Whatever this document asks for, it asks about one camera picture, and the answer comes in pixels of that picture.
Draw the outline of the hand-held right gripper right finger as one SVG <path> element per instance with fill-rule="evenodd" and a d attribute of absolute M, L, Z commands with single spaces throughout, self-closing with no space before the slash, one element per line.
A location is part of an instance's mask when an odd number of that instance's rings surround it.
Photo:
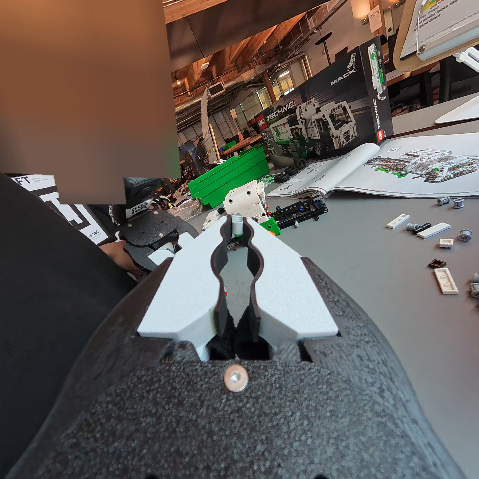
<path fill-rule="evenodd" d="M 245 359 L 267 360 L 282 343 L 336 337 L 340 329 L 307 258 L 252 219 L 245 219 L 245 244 L 253 276 L 245 310 Z"/>

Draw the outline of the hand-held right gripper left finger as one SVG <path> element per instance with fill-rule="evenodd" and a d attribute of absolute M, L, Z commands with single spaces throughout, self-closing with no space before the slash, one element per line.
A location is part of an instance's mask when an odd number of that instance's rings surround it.
<path fill-rule="evenodd" d="M 140 336 L 190 342 L 200 360 L 209 360 L 207 344 L 223 334 L 228 317 L 220 272 L 229 240 L 230 218 L 224 216 L 170 258 L 137 328 Z"/>

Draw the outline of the white lego truck model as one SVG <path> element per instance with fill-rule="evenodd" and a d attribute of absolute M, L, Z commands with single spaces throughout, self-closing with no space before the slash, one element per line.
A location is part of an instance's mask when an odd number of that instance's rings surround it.
<path fill-rule="evenodd" d="M 328 208 L 321 195 L 298 201 L 284 208 L 277 207 L 275 212 L 270 212 L 266 204 L 264 183 L 254 180 L 230 190 L 225 196 L 223 207 L 207 215 L 202 231 L 211 227 L 220 217 L 227 214 L 241 214 L 243 217 L 255 220 L 274 235 L 280 235 L 280 231 L 287 227 L 296 226 L 308 219 L 317 219 L 327 212 Z"/>

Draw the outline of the lego instruction booklet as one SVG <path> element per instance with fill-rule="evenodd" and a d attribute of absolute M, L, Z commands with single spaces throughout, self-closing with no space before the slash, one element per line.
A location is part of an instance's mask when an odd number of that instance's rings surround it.
<path fill-rule="evenodd" d="M 325 198 L 336 191 L 400 198 L 478 196 L 479 134 L 402 137 L 365 143 L 309 164 L 269 198 Z"/>

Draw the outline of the white lego tile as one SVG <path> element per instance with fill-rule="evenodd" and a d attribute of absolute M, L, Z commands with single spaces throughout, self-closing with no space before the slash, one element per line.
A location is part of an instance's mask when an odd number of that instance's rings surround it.
<path fill-rule="evenodd" d="M 441 222 L 441 223 L 438 223 L 438 224 L 435 224 L 423 231 L 420 231 L 416 234 L 417 237 L 421 238 L 421 239 L 428 239 L 430 237 L 433 237 L 439 233 L 443 233 L 447 230 L 449 230 L 451 228 L 451 225 L 450 224 L 447 224 L 447 223 L 444 223 L 444 222 Z"/>

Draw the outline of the black lego set box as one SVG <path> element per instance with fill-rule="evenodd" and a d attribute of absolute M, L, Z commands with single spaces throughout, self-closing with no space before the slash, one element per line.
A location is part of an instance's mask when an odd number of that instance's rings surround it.
<path fill-rule="evenodd" d="M 325 160 L 393 135 L 380 38 L 368 40 L 255 116 L 277 168 Z"/>

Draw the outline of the person's left hand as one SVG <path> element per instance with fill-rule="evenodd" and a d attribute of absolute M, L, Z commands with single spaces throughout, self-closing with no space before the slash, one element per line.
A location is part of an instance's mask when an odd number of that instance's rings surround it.
<path fill-rule="evenodd" d="M 126 241 L 121 240 L 100 245 L 99 248 L 121 269 L 138 280 L 146 273 L 135 265 L 130 255 L 124 250 L 125 245 Z"/>

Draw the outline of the clear plastic bag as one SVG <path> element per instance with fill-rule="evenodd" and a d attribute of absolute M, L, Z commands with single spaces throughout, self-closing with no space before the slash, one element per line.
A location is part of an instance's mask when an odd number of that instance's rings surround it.
<path fill-rule="evenodd" d="M 192 197 L 188 184 L 182 185 L 173 195 L 162 197 L 162 201 L 170 214 L 183 220 L 193 218 L 204 210 L 202 202 Z"/>

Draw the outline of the green plastic bin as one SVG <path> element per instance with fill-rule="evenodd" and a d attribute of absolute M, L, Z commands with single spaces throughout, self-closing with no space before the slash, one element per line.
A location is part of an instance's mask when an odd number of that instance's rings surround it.
<path fill-rule="evenodd" d="M 188 183 L 188 187 L 193 199 L 206 207 L 215 208 L 230 190 L 260 179 L 269 171 L 263 145 L 258 145 L 215 166 Z"/>

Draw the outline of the black white printed sign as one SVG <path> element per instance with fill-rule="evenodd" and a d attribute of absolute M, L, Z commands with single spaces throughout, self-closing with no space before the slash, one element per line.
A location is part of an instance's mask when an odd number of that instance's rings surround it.
<path fill-rule="evenodd" d="M 91 208 L 84 205 L 62 204 L 53 175 L 14 174 L 9 177 L 47 204 L 94 244 L 99 246 L 119 240 L 115 232 L 108 232 L 105 222 Z"/>

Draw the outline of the person's dark clothing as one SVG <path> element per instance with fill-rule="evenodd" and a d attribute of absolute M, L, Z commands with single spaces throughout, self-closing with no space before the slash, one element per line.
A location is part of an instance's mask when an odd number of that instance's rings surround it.
<path fill-rule="evenodd" d="M 25 452 L 97 327 L 136 285 L 43 201 L 0 176 L 0 477 Z"/>

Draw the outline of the white stand base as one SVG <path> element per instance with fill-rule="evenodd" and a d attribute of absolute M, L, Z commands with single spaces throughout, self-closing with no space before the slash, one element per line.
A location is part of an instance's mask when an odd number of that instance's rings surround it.
<path fill-rule="evenodd" d="M 457 108 L 435 120 L 435 124 L 455 123 L 479 118 L 479 96 L 476 96 Z"/>

